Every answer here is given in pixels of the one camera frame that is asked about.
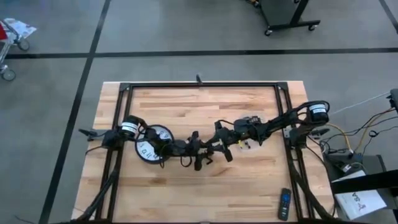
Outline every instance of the white paper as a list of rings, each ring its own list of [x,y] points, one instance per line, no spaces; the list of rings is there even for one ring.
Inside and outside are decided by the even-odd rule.
[[[359,170],[333,182],[355,177],[362,177],[364,175],[365,173],[363,172],[363,170]],[[365,214],[371,213],[387,206],[383,199],[380,197],[377,190],[364,190],[360,192],[336,194],[335,197],[337,202],[340,204],[340,207],[343,209],[343,211],[350,220],[361,217]]]
[[[10,25],[12,28],[14,28],[14,30],[18,34],[23,36],[25,39],[37,30],[35,27],[32,27],[28,24],[25,24],[21,21],[13,19],[13,18],[4,19],[4,22],[7,22],[8,25]],[[6,34],[8,36],[8,40],[5,40],[5,41],[10,41],[10,42],[14,43],[14,40],[16,39],[16,35],[10,31],[8,31],[8,28],[2,22],[0,22],[0,24],[2,25],[3,29],[6,31]]]

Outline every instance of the black floor stripe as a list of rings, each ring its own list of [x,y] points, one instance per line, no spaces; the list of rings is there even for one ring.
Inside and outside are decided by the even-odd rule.
[[[90,53],[9,54],[6,59],[88,58]]]
[[[398,34],[398,22],[397,19],[394,17],[394,15],[392,14],[390,8],[388,7],[387,3],[385,0],[379,0],[381,7],[383,7],[384,12],[386,12],[387,17],[390,19],[392,25],[394,26],[394,28],[396,29],[396,32]]]
[[[106,52],[60,54],[12,54],[7,59],[30,58],[123,58],[123,57],[172,57],[172,56],[231,56],[231,55],[306,55],[306,54],[377,54],[398,53],[398,47],[357,49],[291,49],[291,50],[191,50],[158,52]]]
[[[58,185],[61,178],[61,173],[63,169],[63,165],[65,163],[65,159],[67,157],[67,152],[69,148],[69,143],[72,137],[73,128],[75,127],[77,114],[79,111],[81,99],[83,97],[83,92],[85,90],[85,85],[87,82],[88,74],[90,72],[91,65],[94,60],[94,53],[97,49],[98,42],[100,41],[100,35],[102,32],[102,28],[104,26],[105,18],[108,13],[109,5],[111,4],[111,0],[105,0],[101,16],[99,17],[98,25],[95,30],[94,38],[90,47],[90,55],[86,60],[86,64],[83,69],[83,73],[81,74],[81,78],[79,81],[79,85],[77,88],[77,92],[75,95],[75,100],[73,101],[72,110],[69,115],[69,120],[67,124],[67,128],[65,130],[65,134],[63,135],[61,148],[58,154],[57,163],[55,164],[54,172],[52,174],[50,187],[47,192],[47,196],[44,201],[44,206],[42,209],[42,213],[40,215],[39,224],[47,224],[49,222],[51,209],[55,200],[55,196],[57,194]]]

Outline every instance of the yellow cable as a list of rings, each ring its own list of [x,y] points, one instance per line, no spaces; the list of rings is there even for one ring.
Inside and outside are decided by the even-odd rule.
[[[385,115],[387,112],[390,112],[391,109],[392,109],[392,108],[390,108],[390,109],[386,110],[385,112],[383,112],[383,113],[381,113],[381,114],[375,116],[375,117],[369,122],[369,124],[368,124],[368,125],[366,126],[366,128],[365,128],[365,131],[364,131],[363,134],[362,134],[361,140],[359,140],[358,146],[356,146],[356,148],[354,149],[354,151],[358,150],[359,147],[361,147],[362,142],[363,142],[363,139],[365,138],[366,131],[367,131],[367,130],[369,129],[369,127],[373,124],[373,122],[375,122],[375,121],[376,121],[377,119],[379,119],[381,116]]]
[[[351,149],[351,144],[349,143],[348,137],[347,137],[347,135],[345,134],[345,132],[344,132],[341,128],[339,128],[337,125],[330,124],[330,123],[325,124],[325,126],[334,127],[334,128],[336,128],[339,132],[341,132],[341,134],[344,136],[344,139],[345,139],[345,141],[346,141],[347,148],[348,148],[348,149]]]

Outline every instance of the wood plank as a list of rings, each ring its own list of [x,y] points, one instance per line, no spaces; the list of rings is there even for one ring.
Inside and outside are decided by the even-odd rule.
[[[302,82],[288,82],[293,107],[307,101]],[[111,128],[119,83],[104,83],[94,128]],[[175,139],[193,131],[207,140],[218,119],[234,121],[258,115],[263,122],[278,115],[274,89],[270,87],[136,88],[131,114],[148,124],[168,127]],[[165,168],[140,160],[134,144],[126,144],[119,180],[115,222],[279,222],[277,207],[282,187],[291,189],[282,133],[274,133],[260,147],[250,150],[231,146],[234,160],[222,154],[197,172],[184,168],[179,159],[169,159]],[[90,147],[100,144],[90,143]],[[308,145],[320,155],[312,142]],[[99,191],[106,151],[86,157],[76,199],[76,208],[86,208]],[[303,150],[313,193],[326,209],[333,206],[325,169],[308,150]],[[73,218],[81,212],[74,211]],[[289,221],[296,221],[294,202]]]

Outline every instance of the clock face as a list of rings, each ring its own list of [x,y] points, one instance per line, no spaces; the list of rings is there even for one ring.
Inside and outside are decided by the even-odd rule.
[[[169,129],[167,129],[165,126],[155,124],[155,125],[150,125],[149,127],[155,129],[156,134],[158,134],[161,139],[174,140],[172,132]],[[144,133],[145,131],[140,135],[138,135],[138,139],[142,139],[144,137]],[[138,156],[145,162],[148,162],[150,164],[160,163],[160,157],[156,155],[154,148],[147,141],[136,142],[136,152]]]

